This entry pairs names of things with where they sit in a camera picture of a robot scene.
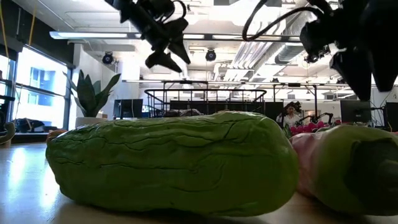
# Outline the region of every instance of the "pink toy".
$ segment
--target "pink toy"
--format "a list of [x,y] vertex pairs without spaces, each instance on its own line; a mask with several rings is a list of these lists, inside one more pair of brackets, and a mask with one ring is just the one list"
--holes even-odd
[[304,125],[303,132],[304,133],[311,133],[311,128],[308,125]]
[[311,122],[308,124],[308,127],[310,127],[310,129],[312,130],[314,128],[317,128],[317,125]]
[[292,133],[295,133],[295,132],[297,132],[297,128],[295,126],[292,126],[292,127],[290,127],[290,131]]
[[325,127],[324,122],[323,121],[318,121],[317,128],[323,128],[323,127]]
[[303,126],[297,127],[296,132],[298,132],[298,133],[303,133]]

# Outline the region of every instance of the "potted plant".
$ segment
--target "potted plant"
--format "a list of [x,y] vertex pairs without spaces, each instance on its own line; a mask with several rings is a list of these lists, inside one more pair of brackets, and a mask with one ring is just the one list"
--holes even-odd
[[107,119],[97,118],[98,112],[108,101],[108,96],[111,93],[113,86],[119,81],[121,74],[117,74],[111,78],[108,85],[101,91],[101,82],[91,82],[89,75],[85,77],[84,73],[80,70],[77,86],[70,80],[71,88],[77,92],[77,96],[72,92],[75,97],[77,106],[81,109],[84,117],[76,118],[76,128],[86,124],[96,124],[104,122]]

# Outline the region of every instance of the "green plant leaf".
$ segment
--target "green plant leaf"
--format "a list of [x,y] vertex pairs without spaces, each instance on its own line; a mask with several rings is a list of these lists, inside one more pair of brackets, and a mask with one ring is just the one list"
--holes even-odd
[[83,116],[86,116],[86,110],[84,107],[80,104],[79,99],[77,97],[74,97],[76,105],[81,109],[81,112],[83,113]]
[[86,82],[86,84],[87,84],[87,87],[90,88],[90,91],[92,91],[92,92],[94,93],[94,95],[95,95],[95,89],[94,89],[94,87],[93,87],[93,83],[91,82],[91,78],[90,78],[90,75],[89,75],[89,74],[87,74],[87,76],[86,76],[86,78],[85,78],[85,82]]
[[101,81],[98,80],[97,82],[94,82],[93,87],[94,87],[94,92],[96,95],[98,93],[100,93],[101,92]]
[[108,102],[110,94],[103,95],[103,97],[99,100],[97,107],[95,108],[96,114],[98,114],[103,106],[105,106],[106,102]]
[[93,85],[89,84],[85,80],[84,73],[80,70],[79,81],[77,83],[77,95],[81,107],[85,109],[85,116],[96,116],[93,115],[93,111],[96,108],[96,100]]
[[120,75],[121,74],[117,74],[114,77],[112,77],[108,85],[105,87],[105,89],[101,93],[98,93],[95,96],[95,100],[97,102],[97,107],[95,110],[99,111],[103,106],[105,106],[108,100],[109,92],[111,91],[112,87],[118,83]]
[[72,90],[77,91],[76,85],[75,85],[74,82],[68,77],[68,74],[66,74],[65,72],[62,72],[62,73],[63,73],[63,75],[67,78],[67,80],[68,80],[68,82],[69,82],[69,84],[70,84],[70,88],[72,88]]

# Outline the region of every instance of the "window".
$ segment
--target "window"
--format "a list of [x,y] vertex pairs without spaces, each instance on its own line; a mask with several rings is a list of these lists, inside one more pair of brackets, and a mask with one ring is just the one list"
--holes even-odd
[[63,128],[68,68],[31,49],[19,53],[12,119],[28,118]]
[[14,77],[15,61],[0,55],[0,71],[2,79],[12,80]]
[[62,96],[50,96],[42,93],[17,88],[14,111],[15,118],[29,118],[42,121],[47,126],[63,128],[65,99]]
[[24,48],[19,53],[17,83],[65,95],[68,68],[33,50]]

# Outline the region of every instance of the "desk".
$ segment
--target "desk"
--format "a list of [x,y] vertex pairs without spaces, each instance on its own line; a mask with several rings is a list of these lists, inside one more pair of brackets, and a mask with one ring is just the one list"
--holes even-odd
[[115,213],[63,196],[45,160],[45,144],[0,149],[0,223],[4,224],[330,224],[398,223],[398,217],[347,216],[299,194],[281,209],[249,218],[207,218],[183,212]]

